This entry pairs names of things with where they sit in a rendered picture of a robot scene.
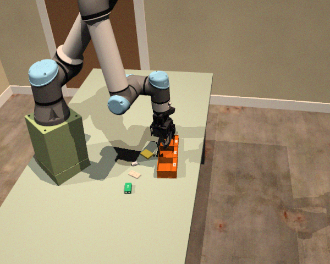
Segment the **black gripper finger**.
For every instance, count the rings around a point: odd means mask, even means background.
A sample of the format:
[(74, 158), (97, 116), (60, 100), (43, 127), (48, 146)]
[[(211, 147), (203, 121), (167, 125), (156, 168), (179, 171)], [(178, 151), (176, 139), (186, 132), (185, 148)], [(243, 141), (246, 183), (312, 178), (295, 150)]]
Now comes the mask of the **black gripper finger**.
[(157, 143), (158, 143), (158, 144), (162, 143), (162, 145), (165, 146), (165, 145), (164, 145), (164, 144), (165, 144), (165, 139), (159, 137), (158, 140), (157, 140)]
[(168, 138), (165, 140), (165, 144), (164, 144), (166, 147), (169, 146), (169, 144), (171, 143), (171, 140), (175, 134), (175, 124), (172, 124), (172, 128), (170, 129), (169, 132), (170, 132), (170, 134), (169, 134)]

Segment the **orange rack of bins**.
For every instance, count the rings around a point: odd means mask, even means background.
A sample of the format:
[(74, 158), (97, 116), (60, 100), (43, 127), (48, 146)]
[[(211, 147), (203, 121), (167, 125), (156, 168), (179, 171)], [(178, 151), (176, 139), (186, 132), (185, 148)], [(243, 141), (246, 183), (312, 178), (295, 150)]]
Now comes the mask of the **orange rack of bins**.
[(174, 135), (164, 150), (160, 143), (157, 162), (157, 178), (177, 178), (179, 136)]

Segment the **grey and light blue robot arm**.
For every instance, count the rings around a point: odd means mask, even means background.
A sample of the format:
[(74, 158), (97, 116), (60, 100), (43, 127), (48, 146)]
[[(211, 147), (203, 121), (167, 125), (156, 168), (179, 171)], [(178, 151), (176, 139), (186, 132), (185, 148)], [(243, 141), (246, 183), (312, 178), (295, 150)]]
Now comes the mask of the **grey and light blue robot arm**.
[(110, 94), (107, 106), (113, 114), (124, 114), (139, 95), (151, 96), (152, 109), (157, 113), (170, 109), (169, 116), (175, 112), (166, 72), (154, 71), (149, 77), (125, 74), (109, 19), (117, 1), (78, 0), (80, 13), (64, 45), (58, 47), (52, 59), (38, 61), (30, 67), (34, 119), (38, 125), (51, 127), (70, 117), (62, 86), (80, 73), (83, 53), (91, 39)]

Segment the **cream domino tile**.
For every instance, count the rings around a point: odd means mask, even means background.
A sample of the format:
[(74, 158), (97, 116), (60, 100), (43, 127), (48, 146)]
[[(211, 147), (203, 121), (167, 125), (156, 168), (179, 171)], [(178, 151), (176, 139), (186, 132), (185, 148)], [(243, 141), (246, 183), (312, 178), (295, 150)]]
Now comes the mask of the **cream domino tile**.
[(131, 170), (131, 171), (128, 173), (128, 175), (130, 175), (130, 176), (132, 176), (132, 177), (138, 179), (139, 176), (140, 176), (141, 174), (139, 174), (139, 173), (137, 173), (137, 172)]

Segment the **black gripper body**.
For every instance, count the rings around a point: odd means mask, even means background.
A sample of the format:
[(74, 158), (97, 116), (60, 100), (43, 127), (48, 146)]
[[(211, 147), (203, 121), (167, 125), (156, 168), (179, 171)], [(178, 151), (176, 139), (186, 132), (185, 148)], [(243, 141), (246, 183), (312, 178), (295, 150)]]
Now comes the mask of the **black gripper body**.
[[(150, 125), (151, 135), (159, 138), (167, 139), (170, 134), (170, 129), (172, 128), (173, 120), (167, 114), (171, 111), (171, 108), (163, 113), (157, 113), (153, 110), (153, 122)], [(159, 116), (159, 117), (158, 117)], [(160, 119), (159, 119), (160, 118)]]

